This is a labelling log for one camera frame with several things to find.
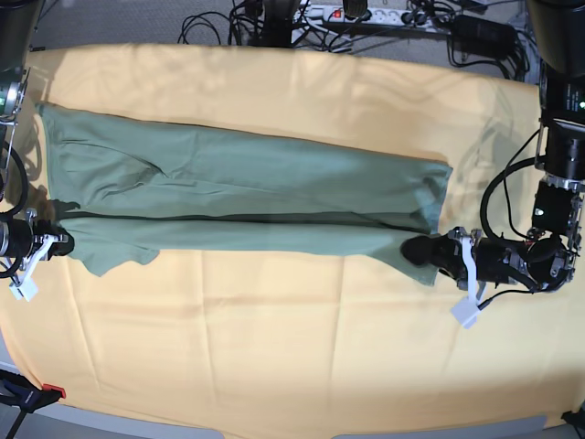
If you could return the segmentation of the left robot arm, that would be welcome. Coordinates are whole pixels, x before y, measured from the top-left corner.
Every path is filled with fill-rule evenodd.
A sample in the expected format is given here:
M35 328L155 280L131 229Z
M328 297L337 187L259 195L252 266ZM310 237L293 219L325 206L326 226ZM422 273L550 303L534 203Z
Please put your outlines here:
M539 128L534 157L512 158L489 183L480 204L481 227L456 227L445 235L405 241L401 254L411 264L432 265L466 292L451 310L469 328L492 303L487 284L506 292L549 294L570 282L581 250L584 211L584 4L529 1L527 11L541 57ZM543 171L532 209L531 227L519 241L498 236L488 220L488 204L498 186L527 167Z

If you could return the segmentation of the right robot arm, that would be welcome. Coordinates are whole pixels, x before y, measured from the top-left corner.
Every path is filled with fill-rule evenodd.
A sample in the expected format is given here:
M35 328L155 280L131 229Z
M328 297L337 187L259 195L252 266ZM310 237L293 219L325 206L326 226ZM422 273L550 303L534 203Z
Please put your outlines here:
M67 256L74 239L26 207L29 182L25 165L14 147L17 117L27 92L27 54L44 3L38 0L1 3L1 195L11 176L20 184L12 207L1 213L1 277L10 281L13 296L27 301L37 294L32 274L41 261Z

